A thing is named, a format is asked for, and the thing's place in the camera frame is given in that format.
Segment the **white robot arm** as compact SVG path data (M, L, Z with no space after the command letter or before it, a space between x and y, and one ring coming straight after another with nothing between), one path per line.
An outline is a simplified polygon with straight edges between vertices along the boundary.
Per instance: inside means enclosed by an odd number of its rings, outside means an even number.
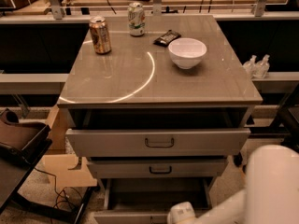
M176 204L167 224L299 224L299 154L279 145L257 148L242 190L200 217L191 203Z

